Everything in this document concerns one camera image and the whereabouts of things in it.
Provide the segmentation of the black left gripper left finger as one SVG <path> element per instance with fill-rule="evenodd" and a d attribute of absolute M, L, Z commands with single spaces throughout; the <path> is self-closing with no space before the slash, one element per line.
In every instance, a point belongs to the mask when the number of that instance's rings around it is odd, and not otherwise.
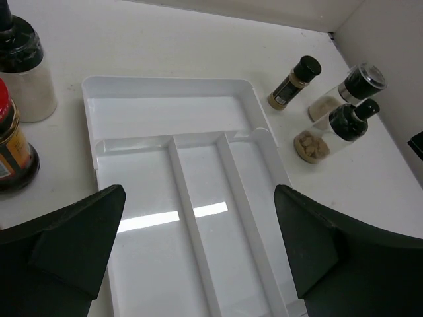
<path fill-rule="evenodd" d="M 126 193 L 115 184 L 1 231 L 2 316 L 87 316 L 97 299 Z"/>

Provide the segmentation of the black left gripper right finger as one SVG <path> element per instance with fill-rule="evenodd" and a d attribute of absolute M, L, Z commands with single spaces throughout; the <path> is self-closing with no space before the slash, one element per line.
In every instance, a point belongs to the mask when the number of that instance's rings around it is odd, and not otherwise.
<path fill-rule="evenodd" d="M 421 316 L 422 240 L 361 222 L 286 185 L 274 203 L 310 316 Z"/>

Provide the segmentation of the red lid sauce jar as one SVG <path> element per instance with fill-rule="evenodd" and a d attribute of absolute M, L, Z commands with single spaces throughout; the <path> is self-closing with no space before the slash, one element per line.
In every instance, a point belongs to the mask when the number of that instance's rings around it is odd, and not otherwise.
<path fill-rule="evenodd" d="M 1 81 L 1 193 L 17 192 L 29 185 L 40 169 L 36 149 L 20 128 L 20 114 Z"/>

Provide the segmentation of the knob-cap jar tan chunks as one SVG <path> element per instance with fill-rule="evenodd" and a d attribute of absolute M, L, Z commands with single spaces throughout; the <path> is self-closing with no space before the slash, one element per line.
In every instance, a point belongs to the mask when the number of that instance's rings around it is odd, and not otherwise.
<path fill-rule="evenodd" d="M 317 164 L 364 136 L 368 119 L 379 111 L 379 104 L 370 98 L 357 106 L 342 104 L 296 135 L 294 149 L 304 161 Z"/>

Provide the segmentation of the clear-lid grinder white powder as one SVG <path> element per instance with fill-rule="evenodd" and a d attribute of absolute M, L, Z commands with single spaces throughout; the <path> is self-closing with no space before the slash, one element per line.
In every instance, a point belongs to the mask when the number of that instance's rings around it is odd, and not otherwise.
<path fill-rule="evenodd" d="M 357 106 L 386 88 L 387 80 L 376 66 L 368 62 L 357 64 L 340 84 L 308 107 L 308 115 L 315 122 L 338 106 L 345 103 Z"/>

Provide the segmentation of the small spice jar black cap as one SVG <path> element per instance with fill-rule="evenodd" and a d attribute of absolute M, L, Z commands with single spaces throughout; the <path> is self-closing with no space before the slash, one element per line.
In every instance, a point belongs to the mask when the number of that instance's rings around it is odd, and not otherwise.
<path fill-rule="evenodd" d="M 282 111 L 318 75 L 321 64 L 312 56 L 303 56 L 289 75 L 269 94 L 269 105 Z"/>

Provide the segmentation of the white powder bottle black cap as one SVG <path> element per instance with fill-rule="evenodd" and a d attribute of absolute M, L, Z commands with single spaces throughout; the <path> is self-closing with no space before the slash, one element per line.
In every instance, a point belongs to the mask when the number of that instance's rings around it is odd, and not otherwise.
<path fill-rule="evenodd" d="M 12 15 L 1 2 L 1 79 L 18 108 L 20 120 L 40 122 L 57 107 L 50 67 L 32 25 Z"/>

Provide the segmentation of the white plastic organizer tray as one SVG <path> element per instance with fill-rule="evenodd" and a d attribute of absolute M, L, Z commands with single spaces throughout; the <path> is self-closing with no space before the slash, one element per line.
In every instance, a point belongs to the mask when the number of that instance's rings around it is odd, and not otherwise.
<path fill-rule="evenodd" d="M 115 316 L 306 316 L 277 222 L 290 180 L 240 79 L 92 76 L 96 182 L 126 192 L 108 263 Z"/>

